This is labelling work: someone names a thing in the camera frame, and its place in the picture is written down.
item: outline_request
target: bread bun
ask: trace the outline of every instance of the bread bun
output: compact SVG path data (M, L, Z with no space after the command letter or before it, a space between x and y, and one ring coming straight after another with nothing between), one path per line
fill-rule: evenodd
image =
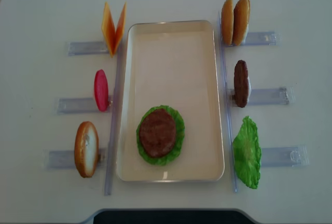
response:
M81 177L92 177L98 162L99 139L93 123L79 125L75 139L75 165Z
M222 35L224 43L231 45L233 38L233 0L226 0L222 8Z
M245 39L250 16L250 1L239 0L234 8L233 43L240 45Z

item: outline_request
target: orange cheese slice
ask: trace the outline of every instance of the orange cheese slice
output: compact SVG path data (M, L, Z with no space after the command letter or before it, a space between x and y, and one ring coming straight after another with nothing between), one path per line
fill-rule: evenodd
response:
M120 41L125 32L126 12L127 12L127 2L123 6L118 21L118 25L115 30L109 5L107 2L105 2L103 21L102 21L102 32L111 57L113 57L113 55L116 53L116 50L118 49Z

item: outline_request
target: red tomato slice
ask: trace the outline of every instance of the red tomato slice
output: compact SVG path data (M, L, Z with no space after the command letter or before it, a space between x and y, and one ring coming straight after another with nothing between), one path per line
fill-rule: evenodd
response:
M106 111L108 108L108 83L105 72L102 69L95 74L94 98L99 111Z

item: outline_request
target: beef patty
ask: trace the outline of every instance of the beef patty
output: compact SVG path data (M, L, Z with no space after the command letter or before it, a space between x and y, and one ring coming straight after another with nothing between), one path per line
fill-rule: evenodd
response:
M157 109L142 121L139 139L145 152L152 158L167 155L175 145L176 126L165 109Z
M245 107L248 102L249 81L245 61L239 60L234 69L235 102L239 107Z

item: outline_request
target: green lettuce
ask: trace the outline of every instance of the green lettuce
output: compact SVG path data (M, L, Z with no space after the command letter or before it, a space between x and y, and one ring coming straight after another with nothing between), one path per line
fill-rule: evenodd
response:
M175 121L175 125L176 125L176 141L175 141L175 145L173 147L173 149L170 151L170 153L168 153L167 155L161 157L161 158L151 158L144 150L141 142L140 142L140 137L139 137L139 131L140 131L140 127L141 124L143 122L143 120L146 118L146 116L148 116L150 113L152 113L154 110L157 109L165 109L174 119ZM166 164L168 164L169 162L173 161L174 159L176 159L180 153L181 153L181 148L182 148L182 142L183 139L185 137L185 123L180 115L180 113L173 109L170 106L156 106L156 107L152 107L149 111L147 111L147 113L143 116L139 126L137 127L136 130L136 140L137 140L137 147L139 149L139 154L142 156L142 158L153 165L161 165L164 166Z
M249 188L257 189L260 179L261 148L256 123L249 118L243 124L233 142L235 172Z

